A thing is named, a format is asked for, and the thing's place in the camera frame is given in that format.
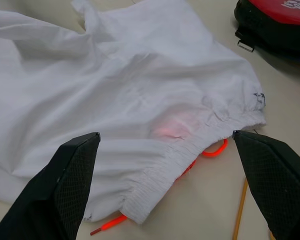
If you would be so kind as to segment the white cloth sheet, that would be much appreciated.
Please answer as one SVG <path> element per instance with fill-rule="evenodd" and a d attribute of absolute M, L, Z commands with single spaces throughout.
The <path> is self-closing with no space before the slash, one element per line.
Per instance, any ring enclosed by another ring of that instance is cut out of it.
<path fill-rule="evenodd" d="M 265 124 L 265 96 L 185 0 L 72 4 L 84 33 L 0 10 L 0 200 L 60 145 L 99 132 L 84 219 L 141 224 L 207 147 Z"/>

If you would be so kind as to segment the orange drawstring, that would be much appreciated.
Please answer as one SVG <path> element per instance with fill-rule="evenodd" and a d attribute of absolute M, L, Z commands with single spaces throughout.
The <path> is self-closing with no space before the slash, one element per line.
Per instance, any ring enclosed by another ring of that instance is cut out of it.
<path fill-rule="evenodd" d="M 228 139 L 223 139 L 222 144 L 215 151 L 208 152 L 208 151 L 204 150 L 199 156 L 205 157 L 205 158 L 218 157 L 227 148 L 227 146 L 228 146 Z M 194 160 L 177 179 L 180 179 L 182 176 L 184 176 L 195 165 L 196 161 L 197 160 Z M 98 229 L 95 229 L 94 231 L 90 232 L 89 234 L 90 234 L 90 236 L 93 236 L 99 232 L 104 232 L 110 228 L 113 228 L 113 227 L 121 224 L 122 222 L 126 221 L 127 219 L 128 219 L 127 216 L 121 214 L 120 216 L 106 222 L 101 227 L 99 227 Z"/>

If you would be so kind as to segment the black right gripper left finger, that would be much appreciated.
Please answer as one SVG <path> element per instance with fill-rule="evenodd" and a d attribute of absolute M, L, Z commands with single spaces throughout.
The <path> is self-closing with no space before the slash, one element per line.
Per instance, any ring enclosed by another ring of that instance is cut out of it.
<path fill-rule="evenodd" d="M 90 194 L 98 132 L 62 144 L 0 222 L 0 240 L 76 240 Z"/>

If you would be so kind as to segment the wooden stick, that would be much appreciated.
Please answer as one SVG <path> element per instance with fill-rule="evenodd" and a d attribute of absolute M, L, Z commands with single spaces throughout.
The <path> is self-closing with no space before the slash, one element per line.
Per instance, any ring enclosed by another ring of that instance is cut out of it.
<path fill-rule="evenodd" d="M 235 217 L 234 228 L 233 228 L 231 240 L 238 240 L 238 236 L 240 233 L 240 227 L 241 227 L 241 220 L 242 220 L 242 216 L 243 216 L 244 208 L 245 208 L 248 186 L 249 186 L 248 180 L 245 177 L 243 179 L 243 185 L 242 185 L 242 190 L 240 193 L 239 205 L 238 205 L 237 212 L 236 212 L 236 217 Z M 273 232 L 270 230 L 268 224 L 266 223 L 264 216 L 261 213 L 260 213 L 260 215 L 262 216 L 262 221 L 264 222 L 264 225 L 267 225 L 267 240 L 277 240 L 275 238 L 275 236 L 273 235 Z"/>

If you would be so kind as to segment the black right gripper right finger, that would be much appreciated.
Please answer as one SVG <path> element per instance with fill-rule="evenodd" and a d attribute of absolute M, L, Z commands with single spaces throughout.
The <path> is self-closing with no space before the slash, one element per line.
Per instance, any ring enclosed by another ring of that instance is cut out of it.
<path fill-rule="evenodd" d="M 275 240 L 300 240 L 300 156 L 285 142 L 232 134 L 250 192 Z"/>

